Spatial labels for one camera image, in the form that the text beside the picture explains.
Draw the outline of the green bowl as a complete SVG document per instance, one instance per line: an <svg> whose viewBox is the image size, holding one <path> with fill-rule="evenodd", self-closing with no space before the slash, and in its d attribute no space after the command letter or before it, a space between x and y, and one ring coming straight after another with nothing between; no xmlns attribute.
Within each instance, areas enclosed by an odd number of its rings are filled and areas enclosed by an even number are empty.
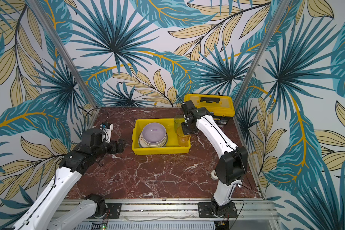
<svg viewBox="0 0 345 230"><path fill-rule="evenodd" d="M140 137L140 146L143 148L161 148L166 146L168 141L168 136L165 136L161 141L156 143L147 142L143 136Z"/></svg>

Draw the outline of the orange sunburst plate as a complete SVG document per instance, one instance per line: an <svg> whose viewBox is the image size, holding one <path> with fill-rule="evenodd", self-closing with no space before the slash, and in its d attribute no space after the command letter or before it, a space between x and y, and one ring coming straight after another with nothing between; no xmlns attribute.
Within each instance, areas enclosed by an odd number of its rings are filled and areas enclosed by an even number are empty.
<svg viewBox="0 0 345 230"><path fill-rule="evenodd" d="M165 147L167 142L168 142L168 136L165 135L165 138L160 141L159 143L155 143L155 144L148 144L144 139L143 139L143 135L140 134L139 136L139 147L140 148L162 148Z"/></svg>

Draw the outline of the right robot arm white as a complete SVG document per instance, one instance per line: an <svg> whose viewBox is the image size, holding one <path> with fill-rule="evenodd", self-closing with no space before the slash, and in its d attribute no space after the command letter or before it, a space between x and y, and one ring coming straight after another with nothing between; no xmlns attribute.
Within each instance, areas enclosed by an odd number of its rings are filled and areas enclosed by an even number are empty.
<svg viewBox="0 0 345 230"><path fill-rule="evenodd" d="M248 169L248 151L238 147L218 127L211 113L204 107L195 107L192 101L185 101L181 108L185 122L182 130L185 135L201 132L214 147L219 161L215 168L218 184L211 199L209 213L223 217L232 208L231 198L234 189L242 185L242 178Z"/></svg>

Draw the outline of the grey bowl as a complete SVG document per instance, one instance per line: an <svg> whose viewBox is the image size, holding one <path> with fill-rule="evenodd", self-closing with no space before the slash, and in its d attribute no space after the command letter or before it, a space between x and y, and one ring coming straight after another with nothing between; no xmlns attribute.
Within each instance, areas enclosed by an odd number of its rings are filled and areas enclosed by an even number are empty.
<svg viewBox="0 0 345 230"><path fill-rule="evenodd" d="M162 124L153 122L143 128L142 135L147 142L156 143L167 135L167 131Z"/></svg>

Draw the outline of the blue translucent plastic cup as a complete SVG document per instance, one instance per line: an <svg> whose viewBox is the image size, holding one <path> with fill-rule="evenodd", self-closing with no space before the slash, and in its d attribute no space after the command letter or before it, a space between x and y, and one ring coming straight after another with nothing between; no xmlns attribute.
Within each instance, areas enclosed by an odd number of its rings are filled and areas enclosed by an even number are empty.
<svg viewBox="0 0 345 230"><path fill-rule="evenodd" d="M174 131L177 132L178 128L181 127L181 124L185 122L184 115L177 115L174 117Z"/></svg>

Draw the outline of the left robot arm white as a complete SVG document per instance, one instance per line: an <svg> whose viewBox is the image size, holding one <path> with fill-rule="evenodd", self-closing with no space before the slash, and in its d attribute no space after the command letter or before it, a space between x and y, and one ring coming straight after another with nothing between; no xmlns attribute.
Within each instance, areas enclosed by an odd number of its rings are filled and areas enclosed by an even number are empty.
<svg viewBox="0 0 345 230"><path fill-rule="evenodd" d="M36 200L32 200L23 189L20 191L25 203L2 200L5 206L21 209L22 212L0 212L0 219L9 221L1 229L73 230L87 218L93 217L102 221L101 229L104 230L111 211L119 211L121 204L107 205L105 197L101 195L90 194L65 215L56 220L52 218L68 192L99 158L123 153L125 146L125 140L111 139L110 129L90 128L82 132L80 143L64 156L49 184Z"/></svg>

